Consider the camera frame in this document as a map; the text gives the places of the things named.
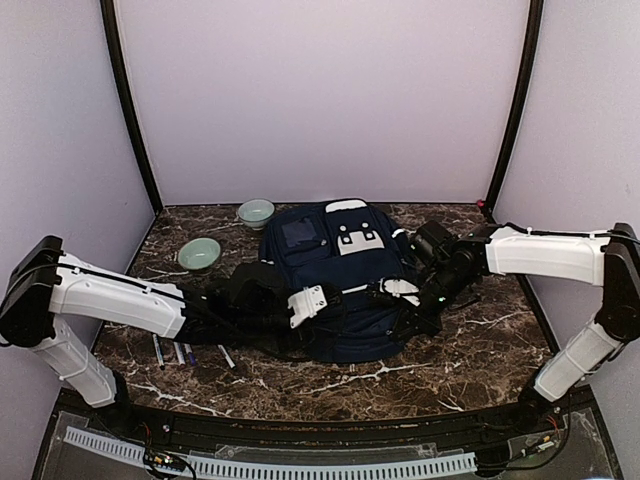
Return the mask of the navy blue student backpack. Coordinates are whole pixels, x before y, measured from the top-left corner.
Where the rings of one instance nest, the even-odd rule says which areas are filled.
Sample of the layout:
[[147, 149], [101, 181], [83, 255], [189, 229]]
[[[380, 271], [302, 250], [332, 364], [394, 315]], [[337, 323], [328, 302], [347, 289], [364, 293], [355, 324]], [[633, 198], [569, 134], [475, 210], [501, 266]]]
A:
[[414, 283], [416, 262], [396, 221], [361, 199], [286, 209], [267, 224], [259, 258], [275, 266], [293, 292], [320, 286], [337, 302], [293, 330], [305, 354], [322, 363], [383, 360], [404, 349], [392, 330], [401, 302], [381, 280]]

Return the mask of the blue cap marker pen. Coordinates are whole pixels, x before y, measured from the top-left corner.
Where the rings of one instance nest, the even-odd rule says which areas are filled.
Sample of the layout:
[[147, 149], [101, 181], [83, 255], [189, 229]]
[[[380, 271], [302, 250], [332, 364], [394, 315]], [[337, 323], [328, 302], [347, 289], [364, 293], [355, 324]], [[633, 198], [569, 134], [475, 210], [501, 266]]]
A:
[[230, 369], [235, 369], [237, 367], [236, 362], [233, 360], [231, 355], [228, 353], [227, 349], [223, 345], [218, 345], [218, 350], [226, 361], [227, 365]]

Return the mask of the purple tip white marker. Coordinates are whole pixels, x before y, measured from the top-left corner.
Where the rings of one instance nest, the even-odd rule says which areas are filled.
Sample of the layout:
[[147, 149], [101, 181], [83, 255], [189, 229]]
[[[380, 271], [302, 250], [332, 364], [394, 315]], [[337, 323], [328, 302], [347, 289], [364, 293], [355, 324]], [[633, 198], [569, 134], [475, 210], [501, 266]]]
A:
[[196, 366], [196, 364], [197, 364], [196, 363], [196, 358], [195, 358], [195, 355], [194, 355], [194, 353], [192, 351], [191, 346], [189, 344], [187, 344], [187, 343], [184, 343], [183, 346], [184, 346], [184, 349], [185, 349], [185, 352], [186, 352], [186, 355], [188, 357], [190, 365], [191, 366]]

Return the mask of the red cap marker pen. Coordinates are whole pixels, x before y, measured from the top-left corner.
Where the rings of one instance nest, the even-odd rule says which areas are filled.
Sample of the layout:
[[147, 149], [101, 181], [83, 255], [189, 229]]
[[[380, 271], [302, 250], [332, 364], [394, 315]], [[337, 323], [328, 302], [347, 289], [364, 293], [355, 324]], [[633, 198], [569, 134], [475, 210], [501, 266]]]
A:
[[185, 362], [185, 359], [184, 359], [184, 354], [182, 352], [182, 348], [181, 348], [180, 343], [173, 342], [173, 345], [174, 345], [174, 350], [175, 350], [175, 353], [176, 353], [176, 358], [177, 358], [178, 364], [180, 366], [186, 365], [186, 362]]

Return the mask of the black marker pen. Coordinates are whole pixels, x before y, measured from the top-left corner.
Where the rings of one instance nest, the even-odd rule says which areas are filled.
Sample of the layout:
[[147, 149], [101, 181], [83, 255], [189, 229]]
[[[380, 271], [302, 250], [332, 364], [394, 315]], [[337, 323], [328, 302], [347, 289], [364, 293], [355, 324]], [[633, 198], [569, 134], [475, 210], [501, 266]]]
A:
[[160, 341], [159, 341], [159, 337], [157, 336], [157, 334], [155, 334], [155, 333], [152, 334], [152, 340], [153, 340], [155, 355], [156, 355], [156, 359], [157, 359], [159, 368], [160, 368], [161, 371], [164, 371], [165, 368], [166, 368], [166, 365], [165, 365], [165, 360], [164, 360], [162, 347], [161, 347], [161, 344], [160, 344]]

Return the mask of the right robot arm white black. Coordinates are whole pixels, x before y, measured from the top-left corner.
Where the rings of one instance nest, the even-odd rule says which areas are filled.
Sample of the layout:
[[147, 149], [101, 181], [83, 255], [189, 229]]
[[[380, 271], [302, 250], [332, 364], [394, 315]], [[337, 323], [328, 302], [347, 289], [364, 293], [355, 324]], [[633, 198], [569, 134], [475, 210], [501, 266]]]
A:
[[586, 325], [537, 373], [510, 413], [521, 434], [534, 432], [556, 402], [605, 361], [639, 338], [639, 238], [633, 227], [545, 231], [513, 223], [485, 224], [458, 237], [437, 222], [423, 225], [411, 242], [426, 267], [414, 285], [389, 279], [382, 293], [402, 301], [408, 312], [398, 337], [434, 326], [441, 313], [472, 283], [488, 276], [522, 276], [576, 282], [601, 290], [601, 304]]

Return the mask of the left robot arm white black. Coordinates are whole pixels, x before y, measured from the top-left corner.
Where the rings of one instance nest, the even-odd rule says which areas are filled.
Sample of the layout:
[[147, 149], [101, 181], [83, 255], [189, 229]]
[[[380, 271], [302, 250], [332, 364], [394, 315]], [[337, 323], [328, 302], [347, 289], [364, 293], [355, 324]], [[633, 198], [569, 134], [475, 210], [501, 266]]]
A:
[[86, 317], [191, 345], [249, 344], [298, 329], [304, 294], [279, 285], [267, 263], [242, 264], [209, 290], [133, 278], [87, 263], [45, 236], [12, 270], [1, 300], [1, 345], [35, 352], [120, 436], [141, 427], [122, 375], [90, 352], [68, 323]]

